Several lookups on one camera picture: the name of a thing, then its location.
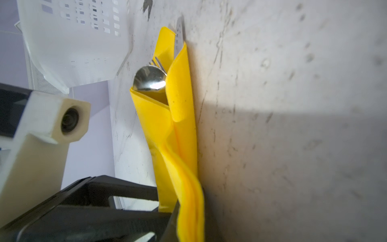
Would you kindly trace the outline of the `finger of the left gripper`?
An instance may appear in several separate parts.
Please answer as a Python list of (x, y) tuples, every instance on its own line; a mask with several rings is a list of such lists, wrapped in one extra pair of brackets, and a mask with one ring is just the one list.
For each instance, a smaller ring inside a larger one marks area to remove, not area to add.
[(115, 177), (101, 175), (80, 179), (65, 189), (62, 201), (65, 205), (113, 208), (113, 197), (158, 201), (155, 187), (136, 184)]

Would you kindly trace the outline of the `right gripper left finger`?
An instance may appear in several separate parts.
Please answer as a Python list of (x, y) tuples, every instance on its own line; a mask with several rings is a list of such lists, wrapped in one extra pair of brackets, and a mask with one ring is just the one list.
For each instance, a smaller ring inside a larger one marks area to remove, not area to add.
[(154, 242), (170, 213), (59, 205), (28, 212), (1, 228), (2, 242)]

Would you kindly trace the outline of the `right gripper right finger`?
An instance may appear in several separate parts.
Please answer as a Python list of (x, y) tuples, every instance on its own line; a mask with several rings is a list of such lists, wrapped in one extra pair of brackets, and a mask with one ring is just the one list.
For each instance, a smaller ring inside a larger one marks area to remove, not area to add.
[(180, 203), (177, 201), (172, 213), (158, 212), (160, 215), (169, 215), (169, 221), (163, 232), (160, 242), (179, 242), (177, 236), (177, 217), (179, 215)]

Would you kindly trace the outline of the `metal spoon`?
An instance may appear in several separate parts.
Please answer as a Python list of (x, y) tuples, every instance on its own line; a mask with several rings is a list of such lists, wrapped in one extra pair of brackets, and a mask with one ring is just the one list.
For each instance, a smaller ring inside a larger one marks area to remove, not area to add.
[(136, 91), (165, 92), (167, 74), (157, 66), (144, 66), (140, 68), (133, 82)]

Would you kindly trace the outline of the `white plastic perforated basket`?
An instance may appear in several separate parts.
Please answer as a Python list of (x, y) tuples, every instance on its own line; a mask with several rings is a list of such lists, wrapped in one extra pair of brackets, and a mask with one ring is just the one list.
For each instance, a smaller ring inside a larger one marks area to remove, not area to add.
[(115, 78), (133, 48), (129, 1), (18, 1), (29, 56), (62, 93)]

